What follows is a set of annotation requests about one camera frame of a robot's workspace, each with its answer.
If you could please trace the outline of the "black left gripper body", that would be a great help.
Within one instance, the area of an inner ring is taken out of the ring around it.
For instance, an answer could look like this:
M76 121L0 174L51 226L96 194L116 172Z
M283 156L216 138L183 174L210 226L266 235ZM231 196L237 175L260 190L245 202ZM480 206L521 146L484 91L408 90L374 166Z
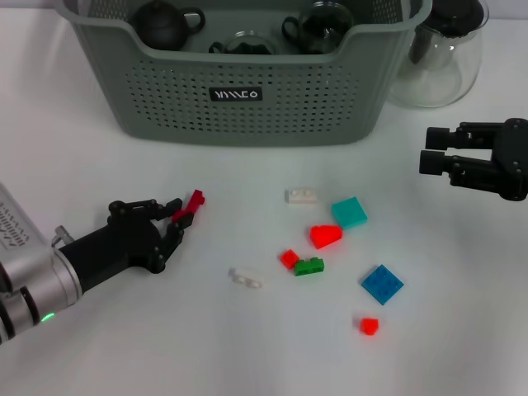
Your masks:
M107 224L60 248L74 269L83 293L131 267L154 270L154 249L161 234L155 220L122 215L123 201L109 204Z

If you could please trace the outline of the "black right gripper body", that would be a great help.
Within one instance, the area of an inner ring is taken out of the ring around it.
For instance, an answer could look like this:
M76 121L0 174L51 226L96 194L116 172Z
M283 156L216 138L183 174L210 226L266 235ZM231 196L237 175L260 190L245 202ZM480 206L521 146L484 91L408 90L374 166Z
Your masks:
M527 120L506 120L493 141L492 159L501 169L499 195L505 200L527 197Z

